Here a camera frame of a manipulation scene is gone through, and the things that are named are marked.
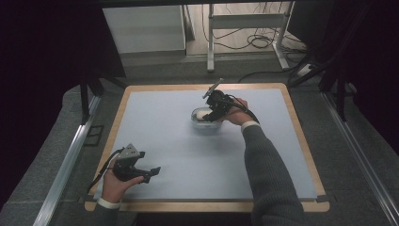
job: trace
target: white panel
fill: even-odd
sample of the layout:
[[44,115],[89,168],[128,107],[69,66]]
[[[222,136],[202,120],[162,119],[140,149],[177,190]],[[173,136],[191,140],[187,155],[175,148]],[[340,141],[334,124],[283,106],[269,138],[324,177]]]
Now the white panel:
[[104,8],[120,54],[185,49],[181,6]]
[[[248,100],[266,135],[279,150],[300,199],[315,199],[309,170],[279,89],[229,90]],[[202,90],[134,92],[113,151],[132,142],[141,152],[136,167],[161,167],[149,184],[134,186],[126,198],[142,200],[251,200],[240,127],[224,121],[216,130],[195,129],[192,111],[204,106]],[[101,194],[102,182],[95,199]]]

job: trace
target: metal rail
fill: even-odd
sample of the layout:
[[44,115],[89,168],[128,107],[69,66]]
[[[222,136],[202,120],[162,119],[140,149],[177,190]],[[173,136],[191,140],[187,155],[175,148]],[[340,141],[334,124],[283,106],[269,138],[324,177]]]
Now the metal rail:
[[349,125],[346,121],[343,121],[336,112],[335,103],[332,100],[331,96],[322,92],[322,97],[327,102],[329,111],[333,119],[343,133],[343,137],[345,138],[355,160],[358,162],[359,168],[366,178],[366,181],[369,183],[370,188],[373,190],[379,204],[381,205],[382,210],[384,211],[391,225],[398,226],[399,212],[393,198],[391,197],[387,188],[379,180],[378,175],[375,173],[372,165],[370,164],[369,160],[361,149],[358,141],[352,134]]
[[76,162],[76,158],[80,153],[82,145],[85,141],[86,135],[88,134],[88,129],[94,118],[94,113],[97,110],[97,106],[100,102],[101,98],[98,96],[94,96],[91,100],[89,106],[89,118],[86,124],[80,125],[77,129],[75,137],[73,138],[72,144],[62,162],[61,167],[56,175],[56,178],[53,181],[53,184],[47,194],[46,199],[44,200],[43,205],[36,217],[34,226],[46,226],[49,224],[51,217],[56,210],[56,205],[59,201],[59,198],[64,190],[65,184],[67,184],[68,179],[71,175],[74,163]]

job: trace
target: gray sleeve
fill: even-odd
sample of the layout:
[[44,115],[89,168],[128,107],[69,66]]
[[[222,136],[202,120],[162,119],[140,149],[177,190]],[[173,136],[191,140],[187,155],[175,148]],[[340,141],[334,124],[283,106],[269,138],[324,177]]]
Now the gray sleeve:
[[97,204],[93,212],[89,213],[81,225],[116,226],[119,209],[107,209]]
[[305,225],[305,215],[288,170],[262,128],[243,131],[245,164],[254,207],[254,225]]

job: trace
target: handheld controller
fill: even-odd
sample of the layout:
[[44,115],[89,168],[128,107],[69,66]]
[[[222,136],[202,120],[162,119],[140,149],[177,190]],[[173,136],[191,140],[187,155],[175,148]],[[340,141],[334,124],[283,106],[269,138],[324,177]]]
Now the handheld controller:
[[143,176],[143,183],[147,184],[152,176],[158,175],[161,168],[154,168],[150,171],[136,169],[135,164],[137,160],[143,158],[144,155],[144,152],[139,152],[133,144],[129,144],[121,151],[117,161],[115,162],[114,168],[112,169],[115,176],[121,181],[128,181],[135,177]]

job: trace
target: gray carpet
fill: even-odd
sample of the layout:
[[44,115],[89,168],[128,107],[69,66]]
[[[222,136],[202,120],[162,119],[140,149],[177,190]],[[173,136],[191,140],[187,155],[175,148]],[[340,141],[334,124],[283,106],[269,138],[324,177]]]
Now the gray carpet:
[[[123,64],[127,78],[121,80],[129,85],[200,84],[214,83],[223,77],[227,83],[236,83],[247,73],[280,70],[274,55],[250,57],[219,56],[214,73],[206,72],[204,57],[146,58],[141,61],[125,58]],[[288,73],[259,73],[244,79],[243,83],[285,83],[287,76]],[[316,88],[318,79],[315,77],[291,89],[296,113],[331,205],[326,213],[308,213],[309,223],[327,226],[390,225]],[[78,222],[90,214],[85,211],[81,198],[97,169],[123,94],[121,88],[105,80],[102,82],[105,93],[92,124],[93,134],[103,129],[102,135],[86,139],[50,225],[79,225]],[[362,117],[350,97],[345,103],[351,129],[381,181],[398,203],[398,156]],[[0,213],[0,225],[33,224],[72,142],[80,117],[79,88],[75,88],[65,94],[63,108],[51,134]],[[120,225],[130,225],[133,219],[132,213],[120,213],[120,217]]]

